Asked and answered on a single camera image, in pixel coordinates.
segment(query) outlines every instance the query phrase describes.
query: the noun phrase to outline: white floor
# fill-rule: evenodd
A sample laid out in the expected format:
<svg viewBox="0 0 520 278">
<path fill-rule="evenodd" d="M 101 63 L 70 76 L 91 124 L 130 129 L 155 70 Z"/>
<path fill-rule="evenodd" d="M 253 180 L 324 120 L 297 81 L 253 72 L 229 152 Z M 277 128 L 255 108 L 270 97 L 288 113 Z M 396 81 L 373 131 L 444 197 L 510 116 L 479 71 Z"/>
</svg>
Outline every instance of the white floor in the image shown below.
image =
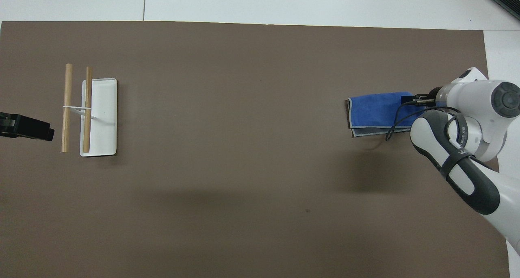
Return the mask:
<svg viewBox="0 0 520 278">
<path fill-rule="evenodd" d="M 491 0 L 0 0 L 0 21 L 106 20 L 484 30 L 490 78 L 520 83 L 520 21 Z M 518 150 L 520 121 L 501 172 L 520 175 Z"/>
</svg>

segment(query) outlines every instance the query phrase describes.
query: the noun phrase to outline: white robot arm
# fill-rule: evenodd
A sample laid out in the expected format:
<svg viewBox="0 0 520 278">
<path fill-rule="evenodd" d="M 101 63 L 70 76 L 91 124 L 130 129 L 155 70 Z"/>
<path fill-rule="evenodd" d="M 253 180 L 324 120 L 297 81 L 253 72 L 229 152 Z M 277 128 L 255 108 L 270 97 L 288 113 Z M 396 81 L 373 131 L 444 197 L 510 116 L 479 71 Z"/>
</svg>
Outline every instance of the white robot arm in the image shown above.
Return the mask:
<svg viewBox="0 0 520 278">
<path fill-rule="evenodd" d="M 520 254 L 520 180 L 482 163 L 500 152 L 507 127 L 520 115 L 520 88 L 487 80 L 472 67 L 438 91 L 436 104 L 460 113 L 427 110 L 412 125 L 414 147 Z"/>
</svg>

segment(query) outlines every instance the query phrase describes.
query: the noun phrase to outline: white tray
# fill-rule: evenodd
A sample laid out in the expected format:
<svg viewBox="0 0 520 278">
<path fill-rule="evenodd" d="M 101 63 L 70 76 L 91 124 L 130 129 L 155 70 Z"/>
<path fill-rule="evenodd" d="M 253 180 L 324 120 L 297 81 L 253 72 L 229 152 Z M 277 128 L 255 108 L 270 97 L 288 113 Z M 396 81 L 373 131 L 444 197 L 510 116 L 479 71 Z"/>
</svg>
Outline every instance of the white tray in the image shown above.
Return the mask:
<svg viewBox="0 0 520 278">
<path fill-rule="evenodd" d="M 85 102 L 85 85 L 81 93 L 81 102 Z M 83 152 L 83 122 L 81 116 L 80 155 L 106 156 L 114 155 L 117 148 L 117 80 L 103 78 L 92 80 L 92 119 L 91 119 L 91 148 L 90 152 Z"/>
</svg>

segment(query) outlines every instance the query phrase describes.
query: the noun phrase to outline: black strap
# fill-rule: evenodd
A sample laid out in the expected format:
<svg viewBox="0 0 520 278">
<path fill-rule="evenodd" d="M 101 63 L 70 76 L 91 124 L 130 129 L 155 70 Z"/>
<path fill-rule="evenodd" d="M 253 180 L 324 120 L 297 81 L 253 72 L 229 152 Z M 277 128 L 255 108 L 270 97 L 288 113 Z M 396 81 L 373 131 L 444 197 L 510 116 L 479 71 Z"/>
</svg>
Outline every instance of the black strap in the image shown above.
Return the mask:
<svg viewBox="0 0 520 278">
<path fill-rule="evenodd" d="M 463 158 L 473 156 L 468 150 L 464 148 L 460 148 L 457 150 L 454 150 L 452 153 L 450 153 L 450 156 L 448 156 L 448 159 L 444 161 L 442 164 L 442 167 L 440 168 L 439 172 L 440 174 L 446 178 L 448 174 L 451 172 L 453 167 Z"/>
</svg>

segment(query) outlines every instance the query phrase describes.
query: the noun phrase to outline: blue towel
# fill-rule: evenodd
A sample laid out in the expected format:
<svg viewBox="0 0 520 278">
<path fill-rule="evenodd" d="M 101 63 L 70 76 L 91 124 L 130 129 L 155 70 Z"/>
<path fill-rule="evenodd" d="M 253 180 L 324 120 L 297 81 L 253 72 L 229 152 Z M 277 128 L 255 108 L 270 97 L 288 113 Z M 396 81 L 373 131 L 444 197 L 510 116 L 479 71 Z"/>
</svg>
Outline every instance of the blue towel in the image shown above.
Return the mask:
<svg viewBox="0 0 520 278">
<path fill-rule="evenodd" d="M 349 114 L 349 128 L 352 129 L 353 136 L 386 134 L 394 124 L 395 113 L 401 105 L 401 96 L 410 95 L 412 95 L 410 92 L 394 92 L 349 98 L 347 111 Z M 422 109 L 424 107 L 403 106 L 399 110 L 398 119 Z M 420 115 L 418 113 L 405 119 L 399 126 L 396 126 L 395 132 L 409 131 L 414 120 Z"/>
</svg>

